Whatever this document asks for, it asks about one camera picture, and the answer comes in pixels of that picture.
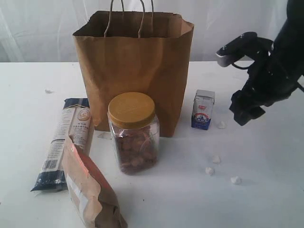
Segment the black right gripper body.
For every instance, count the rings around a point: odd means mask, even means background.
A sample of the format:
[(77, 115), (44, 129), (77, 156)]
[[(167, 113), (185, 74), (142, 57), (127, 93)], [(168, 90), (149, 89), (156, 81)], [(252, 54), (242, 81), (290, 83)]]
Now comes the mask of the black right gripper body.
[(238, 94), (244, 110), (247, 106), (270, 107), (289, 98), (298, 88), (298, 45), (294, 42), (259, 39), (246, 50), (254, 63), (248, 67), (248, 80)]

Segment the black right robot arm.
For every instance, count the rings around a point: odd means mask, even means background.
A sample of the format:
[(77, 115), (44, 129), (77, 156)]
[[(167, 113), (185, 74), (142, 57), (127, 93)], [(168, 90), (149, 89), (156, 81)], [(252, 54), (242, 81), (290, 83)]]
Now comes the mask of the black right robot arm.
[(304, 2), (290, 0), (287, 19), (270, 47), (255, 57), (248, 69), (248, 80), (231, 97), (230, 110), (241, 126), (261, 117), (263, 106), (288, 99), (303, 90), (298, 80), (304, 74)]

